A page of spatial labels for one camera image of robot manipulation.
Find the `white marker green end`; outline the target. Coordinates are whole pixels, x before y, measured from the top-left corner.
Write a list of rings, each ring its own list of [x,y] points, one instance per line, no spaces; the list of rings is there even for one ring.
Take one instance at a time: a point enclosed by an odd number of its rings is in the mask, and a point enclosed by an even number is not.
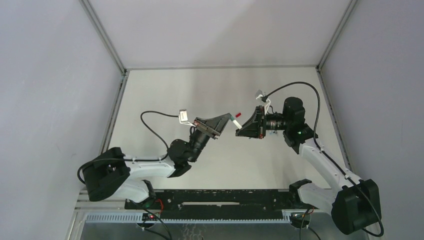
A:
[[[238,129],[241,129],[242,128],[242,126],[235,120],[235,119],[233,119],[232,120],[232,122],[234,123],[234,125],[238,128]]]

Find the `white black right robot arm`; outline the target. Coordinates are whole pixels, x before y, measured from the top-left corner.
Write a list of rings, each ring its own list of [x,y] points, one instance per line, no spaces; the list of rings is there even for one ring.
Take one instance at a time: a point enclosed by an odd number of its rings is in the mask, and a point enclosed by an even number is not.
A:
[[[350,235],[373,224],[382,224],[380,194],[377,184],[363,180],[342,168],[318,143],[318,135],[305,122],[303,101],[288,97],[281,113],[269,114],[266,105],[256,106],[252,116],[237,124],[235,135],[263,139],[267,131],[282,131],[286,144],[307,160],[329,185],[317,186],[309,179],[289,186],[295,200],[316,207],[331,216],[336,227]]]

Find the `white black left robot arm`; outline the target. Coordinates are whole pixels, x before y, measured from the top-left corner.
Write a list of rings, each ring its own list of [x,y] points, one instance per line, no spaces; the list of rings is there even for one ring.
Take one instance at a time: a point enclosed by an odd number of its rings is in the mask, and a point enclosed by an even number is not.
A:
[[[186,109],[175,116],[180,124],[190,126],[189,139],[175,139],[165,144],[166,153],[157,157],[133,157],[113,147],[77,170],[78,180],[85,185],[91,202],[111,197],[127,199],[134,203],[146,203],[155,198],[155,191],[148,178],[177,178],[191,169],[211,139],[217,139],[228,122],[230,113],[213,118],[188,120]]]

